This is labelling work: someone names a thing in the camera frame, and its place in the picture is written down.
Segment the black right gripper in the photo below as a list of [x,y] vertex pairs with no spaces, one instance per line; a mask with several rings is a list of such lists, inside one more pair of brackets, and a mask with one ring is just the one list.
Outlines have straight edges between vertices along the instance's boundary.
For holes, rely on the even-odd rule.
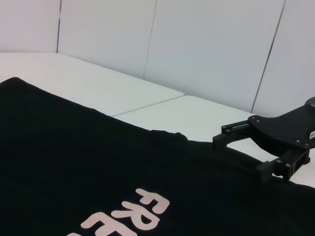
[[268,182],[275,175],[288,182],[310,162],[309,152],[315,147],[315,98],[279,117],[252,116],[248,121],[223,125],[221,133],[213,137],[213,149],[223,150],[250,136],[261,149],[280,156],[256,166],[257,180]]

